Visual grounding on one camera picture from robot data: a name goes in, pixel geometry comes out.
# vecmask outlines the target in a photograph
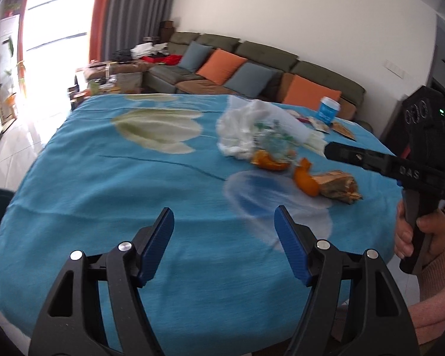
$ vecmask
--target curtain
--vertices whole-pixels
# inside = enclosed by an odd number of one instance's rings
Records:
[[[108,60],[112,53],[133,48],[144,37],[158,36],[173,0],[95,0],[90,60]]]

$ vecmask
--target flower pattern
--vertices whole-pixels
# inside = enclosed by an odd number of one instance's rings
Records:
[[[112,119],[119,133],[144,148],[167,154],[188,154],[186,140],[200,136],[202,127],[193,119],[202,116],[190,109],[134,109]]]
[[[317,239],[328,239],[333,222],[328,198],[312,198],[292,178],[264,170],[240,171],[224,183],[224,196],[249,231],[267,245],[283,251],[274,227],[274,211],[285,205],[296,223],[308,226]]]

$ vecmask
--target floor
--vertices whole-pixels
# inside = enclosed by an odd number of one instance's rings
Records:
[[[40,107],[28,102],[0,141],[0,188],[16,191],[31,164],[66,120],[69,100]]]

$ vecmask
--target finger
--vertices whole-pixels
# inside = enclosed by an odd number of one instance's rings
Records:
[[[406,244],[410,244],[414,235],[414,229],[405,220],[401,219],[397,221],[396,235]]]
[[[414,252],[414,246],[412,244],[404,242],[397,234],[394,237],[394,243],[397,250],[406,257],[410,257]]]
[[[418,218],[417,226],[424,233],[436,235],[445,233],[445,214],[437,209],[431,214]]]
[[[401,260],[403,260],[405,258],[404,254],[399,252],[399,250],[397,250],[396,247],[394,247],[394,253],[396,253],[396,256],[398,256]]]
[[[401,199],[397,204],[397,218],[404,217],[404,201]]]

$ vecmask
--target blue cup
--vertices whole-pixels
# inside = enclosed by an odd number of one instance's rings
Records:
[[[340,107],[341,106],[337,101],[325,96],[320,101],[320,108],[318,109],[318,113],[316,114],[315,118],[321,120],[324,124],[329,126],[339,112]]]

